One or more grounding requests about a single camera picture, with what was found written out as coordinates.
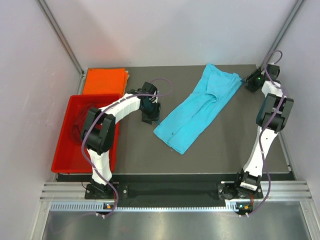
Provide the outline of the aluminium frame post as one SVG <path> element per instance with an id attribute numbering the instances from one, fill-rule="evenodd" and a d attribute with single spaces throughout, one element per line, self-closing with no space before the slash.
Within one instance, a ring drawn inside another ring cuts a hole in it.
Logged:
<path id="1" fill-rule="evenodd" d="M 288 15 L 286 16 L 283 24 L 281 25 L 274 41 L 272 42 L 264 59 L 262 60 L 260 67 L 262 67 L 266 63 L 266 61 L 270 60 L 273 52 L 278 49 L 278 46 L 280 45 L 281 41 L 285 37 L 290 26 L 293 24 L 295 18 L 298 16 L 298 14 L 299 14 L 300 10 L 302 9 L 305 2 L 306 2 L 305 0 L 296 0 L 294 2 L 293 7 L 290 9 L 290 11 L 289 11 Z"/>
<path id="2" fill-rule="evenodd" d="M 75 56 L 67 38 L 65 37 L 58 21 L 56 20 L 54 14 L 52 13 L 49 5 L 45 0 L 35 0 L 37 5 L 39 6 L 40 10 L 44 14 L 45 18 L 49 22 L 50 26 L 52 27 L 55 35 L 57 36 L 61 46 L 65 50 L 67 56 L 71 60 L 73 66 L 75 67 L 76 71 L 82 76 L 84 74 L 84 70 L 81 67 L 77 57 Z"/>

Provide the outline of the dark red t shirt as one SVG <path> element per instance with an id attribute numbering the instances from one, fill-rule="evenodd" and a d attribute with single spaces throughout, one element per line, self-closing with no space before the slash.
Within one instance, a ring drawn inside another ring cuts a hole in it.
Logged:
<path id="1" fill-rule="evenodd" d="M 70 139 L 76 144 L 81 145 L 82 144 L 82 137 L 81 132 L 83 129 L 83 126 L 85 124 L 85 120 L 88 114 L 88 111 L 91 108 L 95 108 L 96 106 L 94 104 L 86 104 L 82 107 L 80 107 L 79 112 L 76 114 L 75 119 L 71 125 L 71 129 L 69 131 Z"/>

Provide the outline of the folded orange t shirt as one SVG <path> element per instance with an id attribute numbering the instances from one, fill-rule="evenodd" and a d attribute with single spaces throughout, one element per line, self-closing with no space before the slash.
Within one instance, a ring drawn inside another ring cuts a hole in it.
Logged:
<path id="1" fill-rule="evenodd" d="M 125 94 L 129 72 L 125 68 L 89 68 L 83 95 Z"/>

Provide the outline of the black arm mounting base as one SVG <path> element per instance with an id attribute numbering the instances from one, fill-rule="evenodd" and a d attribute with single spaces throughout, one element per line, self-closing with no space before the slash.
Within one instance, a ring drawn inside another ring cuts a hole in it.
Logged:
<path id="1" fill-rule="evenodd" d="M 86 200 L 118 200 L 123 208 L 222 207 L 226 200 L 263 199 L 257 191 L 237 186 L 237 173 L 115 174 L 110 186 L 90 182 Z"/>

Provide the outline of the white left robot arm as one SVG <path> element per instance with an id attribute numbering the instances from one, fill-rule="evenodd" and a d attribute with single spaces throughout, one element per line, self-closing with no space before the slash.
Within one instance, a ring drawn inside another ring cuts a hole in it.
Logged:
<path id="1" fill-rule="evenodd" d="M 109 199 L 114 187 L 110 183 L 110 151 L 115 141 L 116 126 L 120 120 L 135 111 L 141 111 L 141 121 L 152 124 L 159 121 L 161 104 L 158 89 L 150 82 L 131 90 L 115 102 L 88 110 L 81 131 L 81 151 L 92 166 L 92 177 L 86 186 L 85 198 Z"/>

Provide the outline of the aluminium front frame rail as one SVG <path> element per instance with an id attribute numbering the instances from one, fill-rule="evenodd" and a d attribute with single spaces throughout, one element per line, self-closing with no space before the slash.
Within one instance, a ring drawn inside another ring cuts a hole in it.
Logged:
<path id="1" fill-rule="evenodd" d="M 42 202 L 79 202 L 85 199 L 80 182 L 46 182 L 40 194 Z M 272 202 L 311 201 L 312 194 L 306 181 L 272 181 L 267 198 Z"/>

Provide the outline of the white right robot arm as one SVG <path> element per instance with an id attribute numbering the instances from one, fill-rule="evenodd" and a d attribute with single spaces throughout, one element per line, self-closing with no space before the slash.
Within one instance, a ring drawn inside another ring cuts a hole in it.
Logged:
<path id="1" fill-rule="evenodd" d="M 225 183 L 218 190 L 222 199 L 243 199 L 261 192 L 266 157 L 273 141 L 286 126 L 294 104 L 284 93 L 278 81 L 279 74 L 280 67 L 268 63 L 242 80 L 250 92 L 261 90 L 264 101 L 256 117 L 257 135 L 249 159 L 237 174 L 235 183 Z"/>

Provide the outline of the right aluminium frame post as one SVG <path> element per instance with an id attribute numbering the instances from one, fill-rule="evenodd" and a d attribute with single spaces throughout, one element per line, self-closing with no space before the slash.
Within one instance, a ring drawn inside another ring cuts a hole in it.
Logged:
<path id="1" fill-rule="evenodd" d="M 290 26 L 293 24 L 295 18 L 298 16 L 298 14 L 299 14 L 300 10 L 302 9 L 305 2 L 306 2 L 305 0 L 296 0 L 294 2 L 293 7 L 290 9 L 290 11 L 289 11 L 288 15 L 286 16 L 283 24 L 281 25 L 274 41 L 272 42 L 264 59 L 262 60 L 260 67 L 262 67 L 266 63 L 266 61 L 270 60 L 273 52 L 278 49 L 278 46 L 280 45 L 281 41 L 285 37 Z"/>

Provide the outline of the light blue t shirt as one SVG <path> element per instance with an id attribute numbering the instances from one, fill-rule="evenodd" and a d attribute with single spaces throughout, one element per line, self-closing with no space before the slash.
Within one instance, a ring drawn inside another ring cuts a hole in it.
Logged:
<path id="1" fill-rule="evenodd" d="M 154 129 L 153 133 L 183 155 L 213 122 L 242 85 L 237 73 L 207 64 L 192 93 Z"/>

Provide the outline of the red plastic bin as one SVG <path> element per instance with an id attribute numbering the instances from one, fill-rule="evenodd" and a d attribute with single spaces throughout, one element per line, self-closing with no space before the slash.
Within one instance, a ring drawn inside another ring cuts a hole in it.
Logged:
<path id="1" fill-rule="evenodd" d="M 69 98 L 51 171 L 57 174 L 91 174 L 92 166 L 83 157 L 81 145 L 76 145 L 69 132 L 80 107 L 94 104 L 95 108 L 112 104 L 122 96 L 119 94 L 73 95 Z"/>

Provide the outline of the left aluminium frame post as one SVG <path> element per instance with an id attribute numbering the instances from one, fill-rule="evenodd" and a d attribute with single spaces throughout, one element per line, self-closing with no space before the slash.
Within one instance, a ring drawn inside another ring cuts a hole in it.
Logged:
<path id="1" fill-rule="evenodd" d="M 84 70 L 81 67 L 77 57 L 75 56 L 67 38 L 65 37 L 58 21 L 56 20 L 54 14 L 52 13 L 49 5 L 45 0 L 35 0 L 37 5 L 39 6 L 40 10 L 44 14 L 45 18 L 49 22 L 50 26 L 52 27 L 55 35 L 57 36 L 61 46 L 65 50 L 67 56 L 71 60 L 73 66 L 75 67 L 76 71 L 82 76 L 84 74 Z"/>

